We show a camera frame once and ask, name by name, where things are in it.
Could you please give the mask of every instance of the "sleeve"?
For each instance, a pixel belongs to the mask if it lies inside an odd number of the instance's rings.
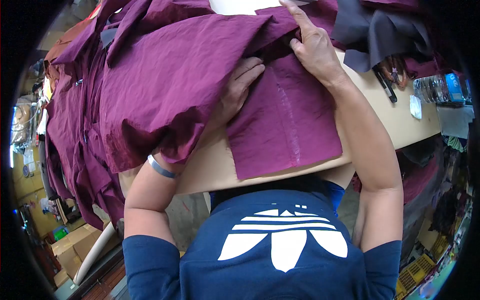
[[[369,299],[393,299],[400,268],[402,241],[395,240],[365,252]]]
[[[180,253],[173,244],[135,235],[124,239],[122,245],[132,300],[180,298]]]

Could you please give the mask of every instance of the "green object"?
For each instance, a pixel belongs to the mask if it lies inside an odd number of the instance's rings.
[[[460,143],[459,139],[456,136],[449,136],[447,145],[460,152],[465,151],[465,148],[462,146],[462,144]]]
[[[67,232],[65,231],[64,228],[62,228],[61,230],[59,230],[59,231],[57,231],[53,234],[53,238],[55,239],[55,241],[59,241],[59,240],[61,240],[61,238],[63,238],[66,235],[67,235]]]

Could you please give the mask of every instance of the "table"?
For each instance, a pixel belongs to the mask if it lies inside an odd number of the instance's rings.
[[[224,15],[255,15],[255,10],[280,5],[277,0],[210,0],[210,3],[215,12]],[[336,54],[339,60],[343,61],[345,53],[336,49]],[[410,95],[413,94],[412,82],[409,82],[404,90],[394,87],[398,101],[392,104],[372,71],[357,73],[345,64],[342,64],[342,67],[370,102],[387,129],[395,149],[421,141],[440,132],[435,104],[422,105],[421,120],[410,114]],[[333,157],[308,166],[288,168],[280,172],[246,180],[237,179],[225,130],[218,130],[212,135],[212,138],[200,145],[197,152],[191,157],[181,177],[177,193],[189,194],[222,190],[295,177],[345,165],[351,162],[350,149],[338,122],[337,130],[343,147],[343,154],[340,157]],[[140,167],[119,174],[120,186],[124,194],[127,193],[139,169]]]

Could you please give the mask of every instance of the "metal bangle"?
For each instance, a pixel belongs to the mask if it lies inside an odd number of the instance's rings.
[[[162,175],[162,176],[165,176],[165,177],[168,177],[168,178],[175,178],[177,177],[177,174],[175,173],[172,173],[168,170],[165,170],[164,168],[162,168],[157,162],[156,160],[153,158],[153,156],[150,154],[148,156],[148,163],[152,166],[152,168],[157,171],[158,174]]]

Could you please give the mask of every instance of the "yellow plastic crate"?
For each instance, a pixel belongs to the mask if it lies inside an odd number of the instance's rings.
[[[395,300],[404,298],[436,266],[430,257],[423,254],[398,275]]]
[[[447,250],[449,244],[447,238],[441,234],[437,236],[435,243],[433,243],[430,253],[433,255],[433,258],[436,262],[440,260],[445,250]]]

